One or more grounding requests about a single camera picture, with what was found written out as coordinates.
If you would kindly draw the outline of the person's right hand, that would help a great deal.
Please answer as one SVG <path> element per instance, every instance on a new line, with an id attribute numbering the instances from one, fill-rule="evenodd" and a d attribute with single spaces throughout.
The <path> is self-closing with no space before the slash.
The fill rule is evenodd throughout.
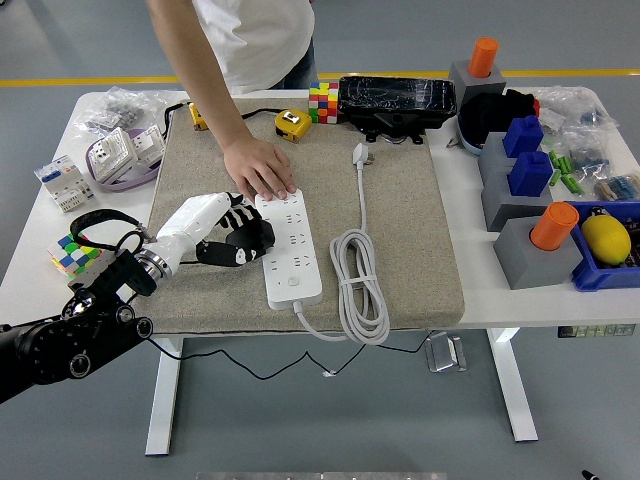
<path id="1" fill-rule="evenodd" d="M 249 135 L 225 145 L 222 151 L 230 178 L 247 199 L 285 199 L 297 191 L 290 160 L 279 146 Z"/>

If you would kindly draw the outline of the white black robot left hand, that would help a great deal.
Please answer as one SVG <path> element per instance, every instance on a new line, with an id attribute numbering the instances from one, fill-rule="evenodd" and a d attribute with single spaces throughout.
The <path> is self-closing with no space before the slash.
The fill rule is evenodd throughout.
<path id="1" fill-rule="evenodd" d="M 253 204 L 241 194 L 224 192 L 188 198 L 139 256 L 172 275 L 189 254 L 203 264 L 240 267 L 274 244 L 271 224 Z"/>

